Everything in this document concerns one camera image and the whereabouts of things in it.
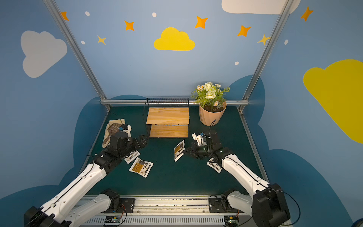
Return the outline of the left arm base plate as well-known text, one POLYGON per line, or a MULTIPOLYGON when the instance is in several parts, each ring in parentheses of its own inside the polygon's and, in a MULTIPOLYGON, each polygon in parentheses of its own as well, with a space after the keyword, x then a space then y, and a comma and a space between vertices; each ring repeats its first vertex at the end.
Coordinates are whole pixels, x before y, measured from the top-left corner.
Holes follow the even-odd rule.
POLYGON ((115 202, 113 213, 133 213, 135 207, 135 198, 119 198, 115 202))

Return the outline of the yellow coffee bag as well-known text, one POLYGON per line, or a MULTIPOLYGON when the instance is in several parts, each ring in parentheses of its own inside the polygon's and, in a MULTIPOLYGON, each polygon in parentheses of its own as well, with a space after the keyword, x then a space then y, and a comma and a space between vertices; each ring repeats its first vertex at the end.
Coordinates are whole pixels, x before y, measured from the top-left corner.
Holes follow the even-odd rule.
POLYGON ((211 158, 208 162, 207 165, 209 167, 211 167, 212 169, 214 169, 216 172, 221 173, 222 171, 222 167, 213 159, 211 158))
POLYGON ((137 173, 140 176, 146 178, 153 165, 154 164, 152 162, 143 161, 140 158, 136 158, 129 171, 132 173, 137 173))
POLYGON ((185 150, 185 140, 182 140, 175 148, 174 148, 174 160, 177 162, 183 155, 185 150))

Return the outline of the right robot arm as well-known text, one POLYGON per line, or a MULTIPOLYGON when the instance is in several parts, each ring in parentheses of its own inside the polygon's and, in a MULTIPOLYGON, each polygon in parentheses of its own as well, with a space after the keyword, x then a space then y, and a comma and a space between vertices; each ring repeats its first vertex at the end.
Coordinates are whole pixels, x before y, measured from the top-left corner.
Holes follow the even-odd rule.
POLYGON ((247 195, 231 191, 224 195, 226 208, 237 209, 252 217, 258 227, 279 227, 291 215, 285 193, 278 184, 270 184, 251 171, 229 148, 223 147, 215 131, 193 134, 192 145, 184 153, 208 158, 230 173, 246 190, 247 195))

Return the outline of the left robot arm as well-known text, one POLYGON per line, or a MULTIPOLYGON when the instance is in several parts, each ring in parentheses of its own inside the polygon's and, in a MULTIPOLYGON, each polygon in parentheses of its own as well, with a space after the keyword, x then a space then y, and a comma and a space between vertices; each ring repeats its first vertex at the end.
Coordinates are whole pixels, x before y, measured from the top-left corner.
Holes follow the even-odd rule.
POLYGON ((92 163, 59 194, 40 208, 31 207, 24 214, 25 227, 79 227, 90 218, 104 211, 118 211, 119 194, 107 190, 92 201, 75 208, 75 205, 99 181, 112 172, 132 152, 147 146, 148 136, 129 137, 119 131, 110 138, 109 144, 92 159, 92 163))

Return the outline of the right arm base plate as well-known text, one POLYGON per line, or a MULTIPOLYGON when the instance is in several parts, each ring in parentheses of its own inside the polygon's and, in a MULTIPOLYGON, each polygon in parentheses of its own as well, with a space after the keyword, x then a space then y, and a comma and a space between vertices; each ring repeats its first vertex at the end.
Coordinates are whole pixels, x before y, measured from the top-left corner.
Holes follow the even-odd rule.
POLYGON ((212 196, 208 202, 210 213, 237 213, 237 209, 231 208, 222 198, 212 196))

